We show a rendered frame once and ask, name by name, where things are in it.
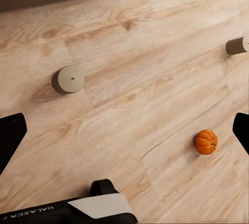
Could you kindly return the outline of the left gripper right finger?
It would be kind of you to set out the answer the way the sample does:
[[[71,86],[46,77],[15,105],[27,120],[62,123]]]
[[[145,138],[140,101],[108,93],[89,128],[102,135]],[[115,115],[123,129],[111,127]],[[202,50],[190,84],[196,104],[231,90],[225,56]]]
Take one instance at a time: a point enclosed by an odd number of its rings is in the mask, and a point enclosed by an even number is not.
[[[249,154],[249,115],[238,112],[234,119],[232,130]]]

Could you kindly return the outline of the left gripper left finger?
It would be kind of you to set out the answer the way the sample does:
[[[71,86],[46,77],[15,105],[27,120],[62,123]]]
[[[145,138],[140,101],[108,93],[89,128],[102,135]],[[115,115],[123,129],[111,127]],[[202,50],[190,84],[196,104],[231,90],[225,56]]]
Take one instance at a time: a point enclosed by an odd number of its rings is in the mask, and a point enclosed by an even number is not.
[[[27,133],[22,113],[0,118],[0,175]]]

